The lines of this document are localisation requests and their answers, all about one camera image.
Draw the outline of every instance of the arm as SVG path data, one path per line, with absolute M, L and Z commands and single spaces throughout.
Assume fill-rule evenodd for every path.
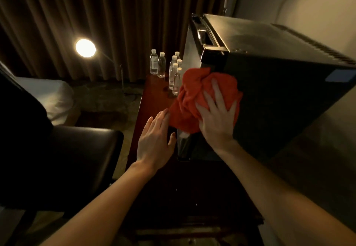
M 70 219 L 42 246 L 110 245 L 136 196 L 171 157 L 175 134 L 167 145 L 168 110 L 149 118 L 137 149 L 137 161 L 108 189 Z
M 278 237 L 286 245 L 356 245 L 355 233 L 241 148 L 232 138 L 236 103 L 227 111 L 217 82 L 212 85 L 216 104 L 207 93 L 210 110 L 197 104 L 200 129 Z

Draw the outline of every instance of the bottle label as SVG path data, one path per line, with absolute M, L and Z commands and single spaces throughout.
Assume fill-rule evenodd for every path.
M 152 70 L 157 70 L 158 69 L 158 59 L 153 57 L 153 58 L 151 58 L 151 62 L 152 62 Z

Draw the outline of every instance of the wooden table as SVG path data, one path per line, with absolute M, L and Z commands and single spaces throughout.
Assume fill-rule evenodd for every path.
M 170 107 L 174 100 L 167 79 L 147 76 L 126 169 L 136 161 L 138 140 L 149 117 Z M 168 136 L 174 130 L 170 128 Z M 259 212 L 224 162 L 181 162 L 175 152 L 139 194 L 124 226 L 256 226 L 260 220 Z

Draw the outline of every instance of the fridge top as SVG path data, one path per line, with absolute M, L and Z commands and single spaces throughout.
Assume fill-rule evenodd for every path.
M 213 14 L 203 14 L 202 19 L 230 53 L 356 68 L 353 59 L 282 25 Z

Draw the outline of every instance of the white bedsheet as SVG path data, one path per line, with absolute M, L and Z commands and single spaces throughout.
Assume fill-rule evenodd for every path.
M 69 110 L 74 105 L 73 90 L 68 83 L 26 77 L 16 77 L 16 80 L 44 106 L 53 125 L 65 122 Z

